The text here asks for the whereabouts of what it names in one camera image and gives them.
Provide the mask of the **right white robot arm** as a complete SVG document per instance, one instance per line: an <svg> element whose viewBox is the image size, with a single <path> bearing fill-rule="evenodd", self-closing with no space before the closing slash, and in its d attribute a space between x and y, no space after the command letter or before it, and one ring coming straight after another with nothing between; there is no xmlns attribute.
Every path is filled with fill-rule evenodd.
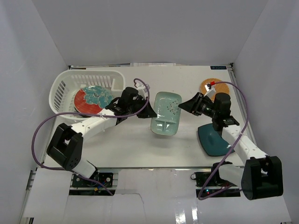
<svg viewBox="0 0 299 224"><path fill-rule="evenodd" d="M231 152L214 164L210 176L201 188L204 191L210 180L216 186L230 182L238 186L249 200L276 197L283 194L282 162L277 156L269 156L256 146L240 128L237 120L231 116L231 98L226 93L217 93L214 101L202 93L179 104L179 108L195 116L206 115L212 119L213 129L230 145L242 160L240 168L227 162Z"/></svg>

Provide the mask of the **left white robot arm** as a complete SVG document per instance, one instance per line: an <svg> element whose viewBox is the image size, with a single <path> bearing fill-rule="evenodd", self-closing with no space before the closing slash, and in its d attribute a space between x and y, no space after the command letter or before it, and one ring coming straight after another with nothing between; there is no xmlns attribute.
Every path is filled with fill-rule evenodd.
<svg viewBox="0 0 299 224"><path fill-rule="evenodd" d="M157 114L152 109L149 98L147 85L127 87L120 97L113 99L96 116L72 125L60 124L49 143L47 155L64 170L82 176L88 186L96 185L99 180L98 169L82 158L83 143L129 117L155 118Z"/></svg>

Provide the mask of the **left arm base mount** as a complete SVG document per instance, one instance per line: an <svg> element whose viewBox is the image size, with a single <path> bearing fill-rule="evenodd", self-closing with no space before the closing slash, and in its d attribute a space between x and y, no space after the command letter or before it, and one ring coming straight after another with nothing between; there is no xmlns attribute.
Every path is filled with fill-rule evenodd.
<svg viewBox="0 0 299 224"><path fill-rule="evenodd" d="M107 192L104 187L95 182L87 181L78 175L73 175L69 195L71 196L113 196L115 194L114 174L98 173L96 181L104 185L111 193Z"/></svg>

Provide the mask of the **light green rectangular plate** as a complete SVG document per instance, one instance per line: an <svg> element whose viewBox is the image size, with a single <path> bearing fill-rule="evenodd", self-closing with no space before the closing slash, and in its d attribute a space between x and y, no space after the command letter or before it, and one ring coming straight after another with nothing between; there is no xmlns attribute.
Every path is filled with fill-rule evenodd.
<svg viewBox="0 0 299 224"><path fill-rule="evenodd" d="M154 111L157 116L151 119L150 129L153 133L173 136L178 131L182 97L173 92L161 91L156 94Z"/></svg>

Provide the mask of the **red and teal floral plate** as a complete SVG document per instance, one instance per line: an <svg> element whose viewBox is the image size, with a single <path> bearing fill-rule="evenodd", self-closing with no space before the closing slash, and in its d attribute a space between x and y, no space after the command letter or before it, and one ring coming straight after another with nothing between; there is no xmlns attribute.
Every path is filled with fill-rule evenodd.
<svg viewBox="0 0 299 224"><path fill-rule="evenodd" d="M87 86L75 94L74 108L79 113L98 114L112 100L110 90L98 85Z"/></svg>

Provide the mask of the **grey deer pattern plate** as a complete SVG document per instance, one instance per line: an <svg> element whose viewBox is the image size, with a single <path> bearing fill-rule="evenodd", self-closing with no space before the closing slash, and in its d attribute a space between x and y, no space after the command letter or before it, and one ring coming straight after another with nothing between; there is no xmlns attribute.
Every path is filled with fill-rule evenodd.
<svg viewBox="0 0 299 224"><path fill-rule="evenodd" d="M90 115L86 115L84 113L79 112L76 108L74 109L74 111L78 113L78 116L81 116L83 118L89 118L89 117L91 117Z"/></svg>

